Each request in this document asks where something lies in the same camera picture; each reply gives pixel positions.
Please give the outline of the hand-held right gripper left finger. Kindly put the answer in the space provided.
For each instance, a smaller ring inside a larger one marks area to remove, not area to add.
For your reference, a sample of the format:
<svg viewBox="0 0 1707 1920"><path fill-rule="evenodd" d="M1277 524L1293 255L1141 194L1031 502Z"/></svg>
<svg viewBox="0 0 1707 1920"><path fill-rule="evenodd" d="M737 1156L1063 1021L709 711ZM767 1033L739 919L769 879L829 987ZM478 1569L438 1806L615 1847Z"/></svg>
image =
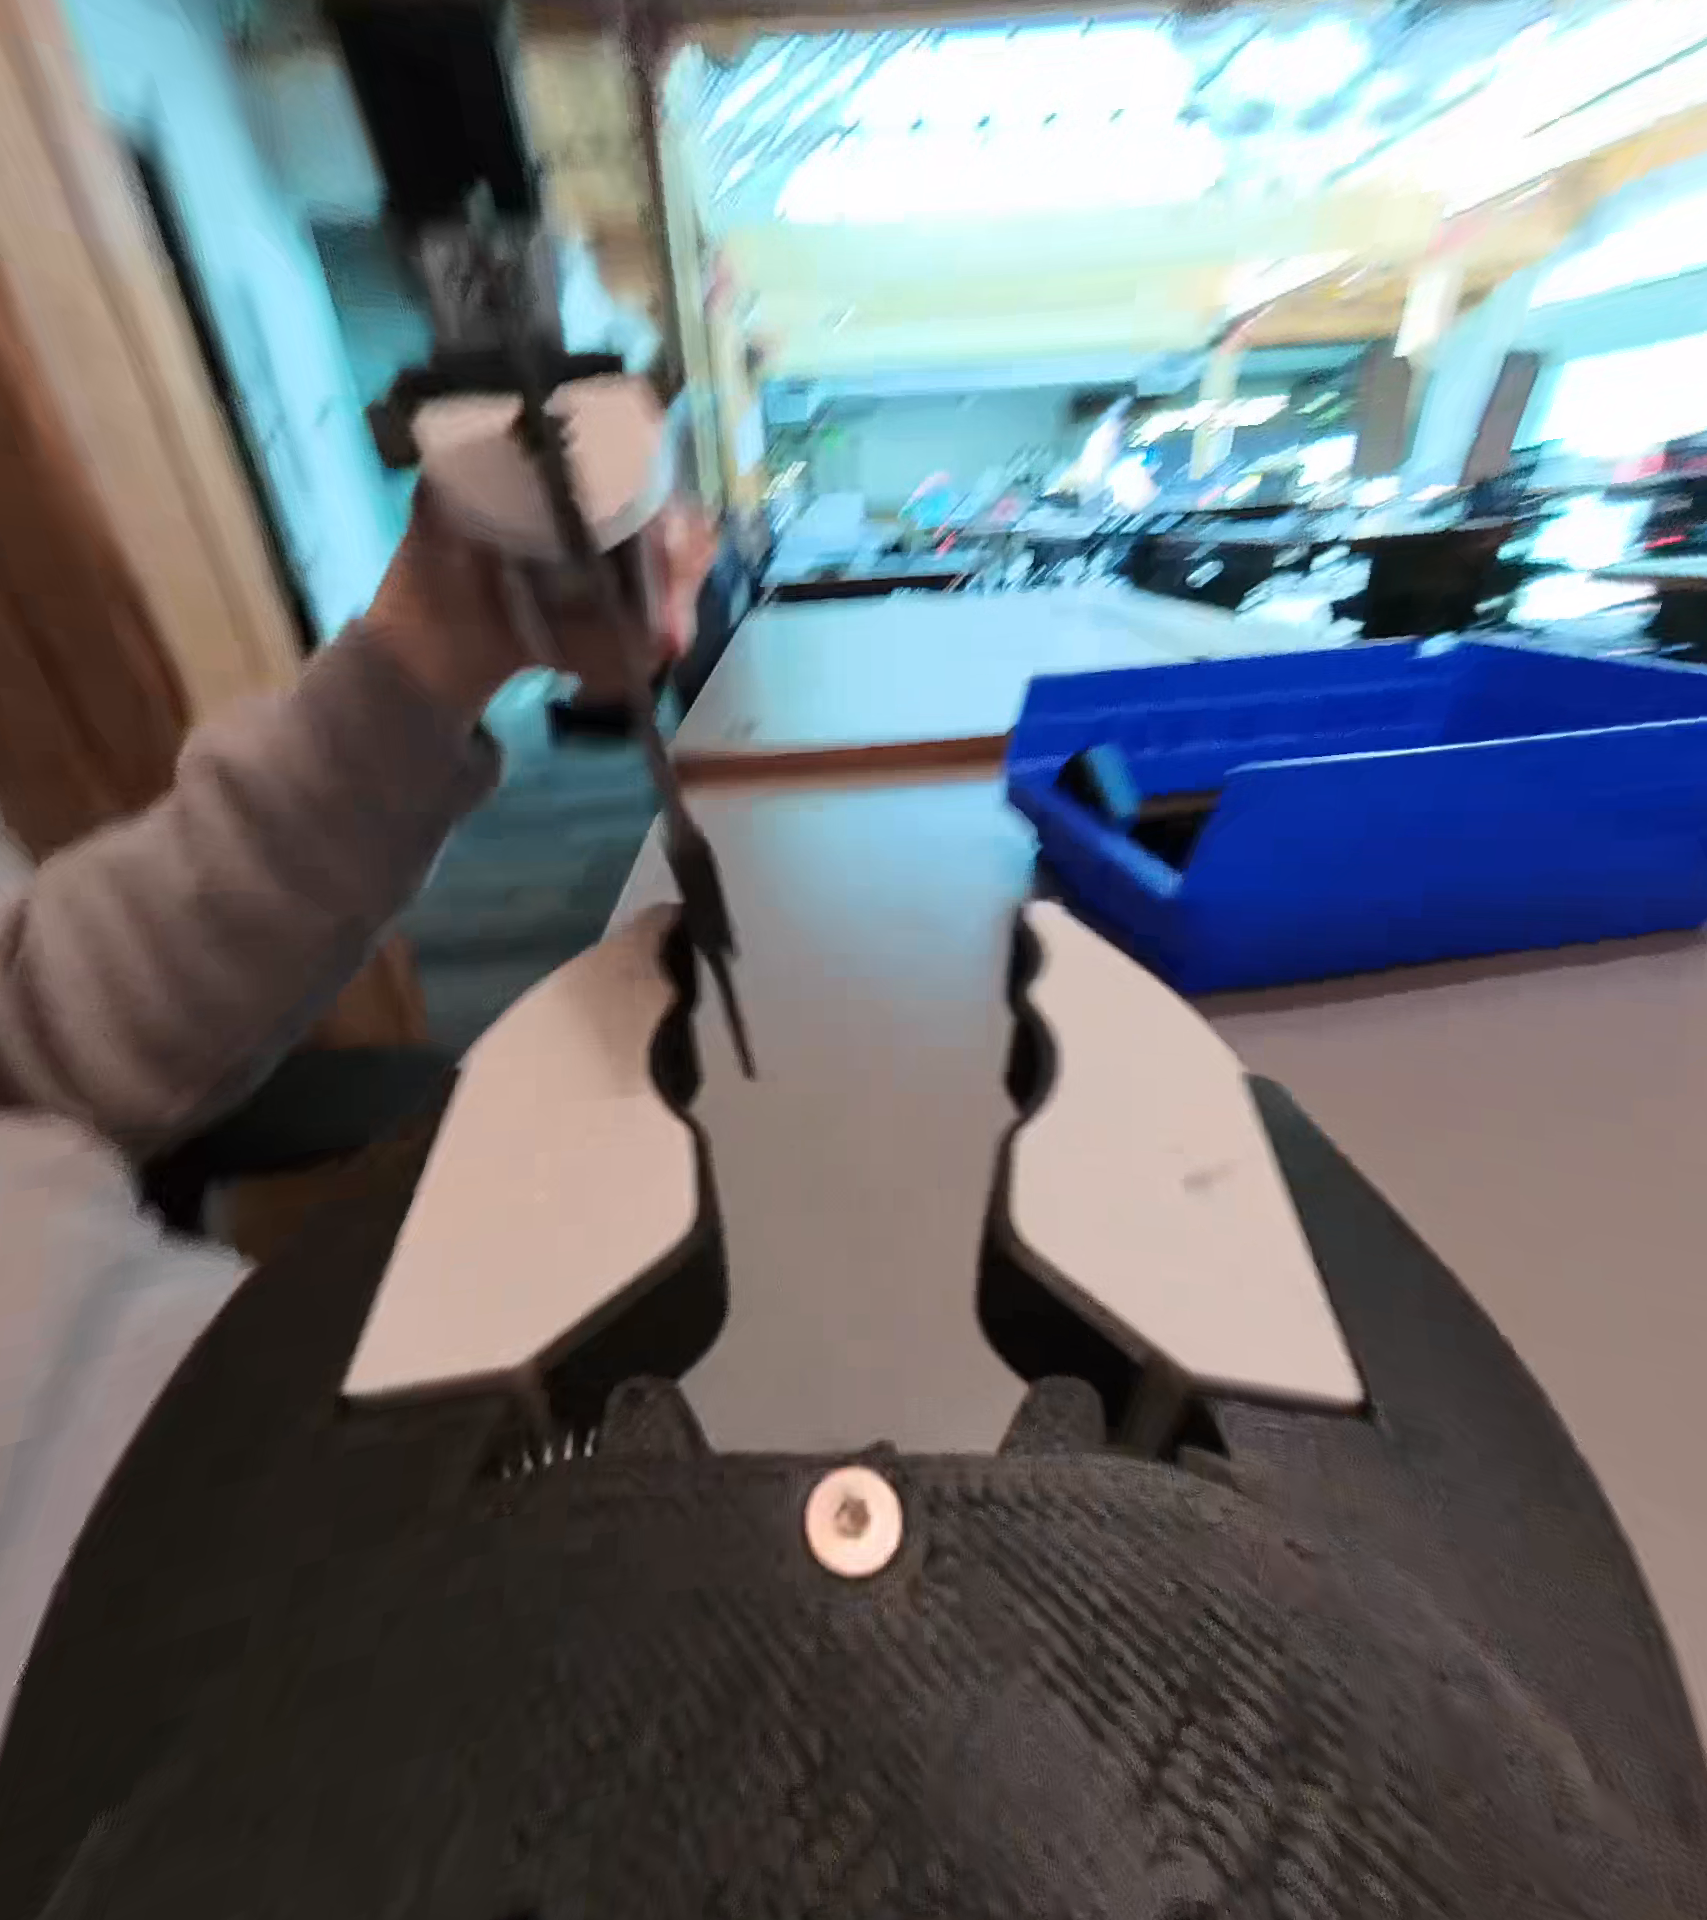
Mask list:
<svg viewBox="0 0 1707 1920"><path fill-rule="evenodd" d="M601 1407L683 1381L727 1280L693 948L639 910L472 1047L340 1385L354 1407Z"/></svg>

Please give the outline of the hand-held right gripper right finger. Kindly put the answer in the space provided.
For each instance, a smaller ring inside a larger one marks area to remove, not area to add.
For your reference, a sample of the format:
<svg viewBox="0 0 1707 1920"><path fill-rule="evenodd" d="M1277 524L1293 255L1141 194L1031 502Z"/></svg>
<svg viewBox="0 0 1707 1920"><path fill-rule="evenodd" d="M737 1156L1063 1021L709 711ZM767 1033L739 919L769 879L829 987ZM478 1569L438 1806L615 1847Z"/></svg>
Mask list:
<svg viewBox="0 0 1707 1920"><path fill-rule="evenodd" d="M1011 1119L979 1319L1029 1381L1359 1414L1365 1387L1239 1056L1063 904L1009 948Z"/></svg>

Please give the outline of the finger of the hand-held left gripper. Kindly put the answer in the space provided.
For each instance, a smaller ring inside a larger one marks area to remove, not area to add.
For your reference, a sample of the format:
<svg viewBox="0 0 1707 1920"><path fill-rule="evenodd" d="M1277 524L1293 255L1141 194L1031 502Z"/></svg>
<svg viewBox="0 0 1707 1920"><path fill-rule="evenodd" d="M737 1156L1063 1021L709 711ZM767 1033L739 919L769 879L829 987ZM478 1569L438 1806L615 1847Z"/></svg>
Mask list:
<svg viewBox="0 0 1707 1920"><path fill-rule="evenodd" d="M510 561L570 559L570 470L548 408L522 395L450 395L412 420L420 477L466 536Z"/></svg>
<svg viewBox="0 0 1707 1920"><path fill-rule="evenodd" d="M637 539L675 491L671 420L649 381L615 372L566 386L566 458L593 547Z"/></svg>

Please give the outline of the black cable tie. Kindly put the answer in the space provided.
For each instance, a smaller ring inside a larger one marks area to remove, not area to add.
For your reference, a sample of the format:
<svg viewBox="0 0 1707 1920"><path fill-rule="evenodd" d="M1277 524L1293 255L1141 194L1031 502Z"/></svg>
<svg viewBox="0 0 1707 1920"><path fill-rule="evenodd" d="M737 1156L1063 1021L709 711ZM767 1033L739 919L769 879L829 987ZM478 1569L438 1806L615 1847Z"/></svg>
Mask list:
<svg viewBox="0 0 1707 1920"><path fill-rule="evenodd" d="M526 376L520 439L540 473L562 552L584 581L589 602L615 638L627 711L635 722L649 776L665 815L665 851L679 893L679 920L691 947L711 970L739 1069L751 1081L757 1076L757 1066L735 988L735 932L723 899L719 862L685 802L659 733L657 699L651 694L649 643L639 624L637 604L599 547L599 536L585 514L584 497L564 445L562 424L552 417L552 399L560 389L578 378L607 375L611 356L601 352L572 354L564 348L534 344L520 352L516 371Z"/></svg>

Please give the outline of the blue plastic bin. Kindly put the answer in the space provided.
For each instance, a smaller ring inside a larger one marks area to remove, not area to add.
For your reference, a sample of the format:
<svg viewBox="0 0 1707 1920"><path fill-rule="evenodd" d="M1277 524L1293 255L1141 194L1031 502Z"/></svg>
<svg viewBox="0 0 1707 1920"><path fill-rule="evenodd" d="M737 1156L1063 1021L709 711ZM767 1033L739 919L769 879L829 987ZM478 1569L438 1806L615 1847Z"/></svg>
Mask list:
<svg viewBox="0 0 1707 1920"><path fill-rule="evenodd" d="M1127 834L1055 789L1101 742ZM1063 904L1187 996L1707 927L1707 666L1447 638L1047 674L1005 785Z"/></svg>

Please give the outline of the person's left forearm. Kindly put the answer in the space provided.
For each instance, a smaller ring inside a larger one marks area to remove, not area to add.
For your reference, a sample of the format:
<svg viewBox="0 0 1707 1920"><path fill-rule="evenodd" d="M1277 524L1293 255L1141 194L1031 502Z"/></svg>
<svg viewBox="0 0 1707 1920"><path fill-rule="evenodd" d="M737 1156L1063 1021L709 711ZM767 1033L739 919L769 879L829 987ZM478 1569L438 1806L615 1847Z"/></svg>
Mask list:
<svg viewBox="0 0 1707 1920"><path fill-rule="evenodd" d="M240 1102L492 790L510 671L472 633L368 617L196 729L146 810L0 859L0 1114L146 1156Z"/></svg>

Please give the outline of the person's left hand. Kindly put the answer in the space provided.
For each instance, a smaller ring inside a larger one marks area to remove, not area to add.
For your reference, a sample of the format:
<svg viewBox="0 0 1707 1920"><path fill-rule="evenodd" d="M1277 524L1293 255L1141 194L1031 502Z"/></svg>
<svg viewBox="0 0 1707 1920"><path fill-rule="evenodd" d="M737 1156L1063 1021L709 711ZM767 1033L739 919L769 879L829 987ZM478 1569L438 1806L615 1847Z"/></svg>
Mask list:
<svg viewBox="0 0 1707 1920"><path fill-rule="evenodd" d="M639 613L655 684L691 647L695 602L717 556L717 528L695 506L669 504L637 543ZM621 633L591 608L540 606L532 574L472 540L430 491L386 569L366 628L414 684L464 725L524 673L546 666L578 682L589 705L625 707L633 689Z"/></svg>

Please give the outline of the adjacent grey table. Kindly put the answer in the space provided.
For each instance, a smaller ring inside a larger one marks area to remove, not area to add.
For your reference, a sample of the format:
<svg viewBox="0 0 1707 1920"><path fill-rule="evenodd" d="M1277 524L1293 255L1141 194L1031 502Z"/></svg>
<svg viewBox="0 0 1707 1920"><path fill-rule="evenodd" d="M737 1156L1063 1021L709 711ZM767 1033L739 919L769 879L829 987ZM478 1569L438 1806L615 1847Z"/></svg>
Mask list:
<svg viewBox="0 0 1707 1920"><path fill-rule="evenodd" d="M685 781L999 745L1031 678L1355 647L1355 623L1235 614L1127 587L769 602L673 739Z"/></svg>

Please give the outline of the blue black foam pad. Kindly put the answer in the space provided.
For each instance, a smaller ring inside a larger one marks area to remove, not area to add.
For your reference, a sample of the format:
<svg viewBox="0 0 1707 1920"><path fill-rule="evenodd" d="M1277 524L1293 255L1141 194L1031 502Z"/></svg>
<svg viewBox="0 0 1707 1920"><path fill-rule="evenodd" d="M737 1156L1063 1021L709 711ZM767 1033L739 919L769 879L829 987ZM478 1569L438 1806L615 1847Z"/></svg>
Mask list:
<svg viewBox="0 0 1707 1920"><path fill-rule="evenodd" d="M1093 742L1069 757L1057 771L1055 789L1115 832L1129 834L1139 825L1141 792L1125 753L1113 742Z"/></svg>

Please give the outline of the wooden column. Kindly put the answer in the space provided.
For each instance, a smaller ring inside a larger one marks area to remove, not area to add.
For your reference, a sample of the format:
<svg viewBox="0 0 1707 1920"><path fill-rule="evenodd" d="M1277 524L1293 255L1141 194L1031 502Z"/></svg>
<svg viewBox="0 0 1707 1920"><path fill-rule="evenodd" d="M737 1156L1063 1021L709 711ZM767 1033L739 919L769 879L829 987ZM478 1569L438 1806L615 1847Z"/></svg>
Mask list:
<svg viewBox="0 0 1707 1920"><path fill-rule="evenodd" d="M302 659L138 181L58 4L0 4L0 823L42 859L154 800Z"/></svg>

